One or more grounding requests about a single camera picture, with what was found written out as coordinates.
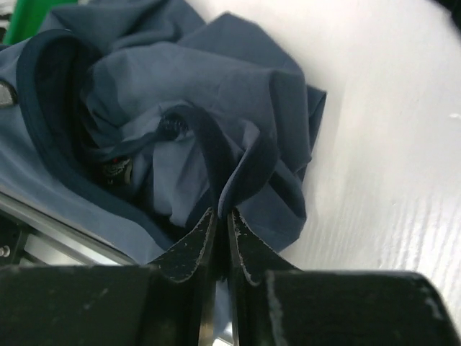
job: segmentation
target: white surface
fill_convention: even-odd
[[[461,327],[461,35],[427,0],[189,0],[258,22],[328,90],[305,181],[304,269],[405,269]]]

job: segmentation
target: clothing tag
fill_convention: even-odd
[[[129,157],[112,159],[101,165],[102,183],[107,186],[123,186],[131,184],[133,160]]]

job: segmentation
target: green object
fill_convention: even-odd
[[[78,0],[17,0],[3,43],[13,45],[35,35],[51,7]]]

